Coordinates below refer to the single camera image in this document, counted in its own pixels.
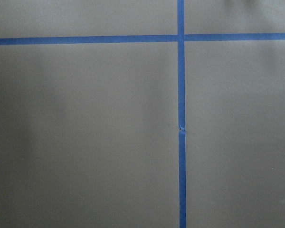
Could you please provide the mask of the blue tape line horizontal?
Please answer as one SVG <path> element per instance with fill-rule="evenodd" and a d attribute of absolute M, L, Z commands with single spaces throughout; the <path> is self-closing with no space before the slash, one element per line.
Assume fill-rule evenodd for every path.
<path fill-rule="evenodd" d="M 237 34 L 184 34 L 184 35 L 128 35 L 86 37 L 0 38 L 5 45 L 89 44 L 89 43 L 148 43 L 178 41 L 235 41 L 235 40 L 285 40 L 285 33 Z"/>

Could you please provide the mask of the blue tape line vertical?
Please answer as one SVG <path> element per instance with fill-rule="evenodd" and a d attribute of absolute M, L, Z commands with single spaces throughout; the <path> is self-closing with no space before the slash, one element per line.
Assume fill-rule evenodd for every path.
<path fill-rule="evenodd" d="M 186 228 L 186 129 L 184 1 L 177 1 L 178 124 L 179 124 L 179 227 Z"/>

